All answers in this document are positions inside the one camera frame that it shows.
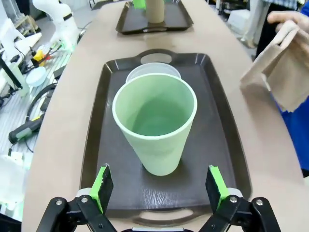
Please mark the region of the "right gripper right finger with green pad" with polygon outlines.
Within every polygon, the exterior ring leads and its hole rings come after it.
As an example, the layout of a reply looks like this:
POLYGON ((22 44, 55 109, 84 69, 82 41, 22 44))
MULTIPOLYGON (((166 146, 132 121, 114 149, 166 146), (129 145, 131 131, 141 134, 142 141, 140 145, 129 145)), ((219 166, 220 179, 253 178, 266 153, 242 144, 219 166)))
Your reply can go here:
POLYGON ((231 226, 240 226, 244 232, 281 231, 268 199, 259 197, 249 202, 229 194, 218 167, 208 167, 205 187, 213 214, 201 232, 226 232, 231 226))

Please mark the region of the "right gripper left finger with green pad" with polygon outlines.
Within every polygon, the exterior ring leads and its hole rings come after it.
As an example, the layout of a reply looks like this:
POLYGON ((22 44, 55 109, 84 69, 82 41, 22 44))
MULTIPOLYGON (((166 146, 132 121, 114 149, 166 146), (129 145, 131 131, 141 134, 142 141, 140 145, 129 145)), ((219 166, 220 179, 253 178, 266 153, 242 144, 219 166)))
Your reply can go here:
POLYGON ((108 164, 102 166, 88 194, 67 201, 52 198, 38 225, 38 232, 73 232, 87 225, 91 232, 112 232, 105 212, 112 194, 113 181, 108 164))

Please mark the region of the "person's right hand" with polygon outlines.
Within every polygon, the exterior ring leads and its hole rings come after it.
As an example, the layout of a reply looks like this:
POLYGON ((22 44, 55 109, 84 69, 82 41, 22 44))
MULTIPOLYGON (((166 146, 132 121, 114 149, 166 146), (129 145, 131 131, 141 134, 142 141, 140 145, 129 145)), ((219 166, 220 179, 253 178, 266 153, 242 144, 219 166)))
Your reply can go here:
POLYGON ((279 31, 286 21, 293 21, 302 30, 309 32, 309 17, 296 11, 272 11, 267 16, 267 22, 276 24, 276 31, 279 31))

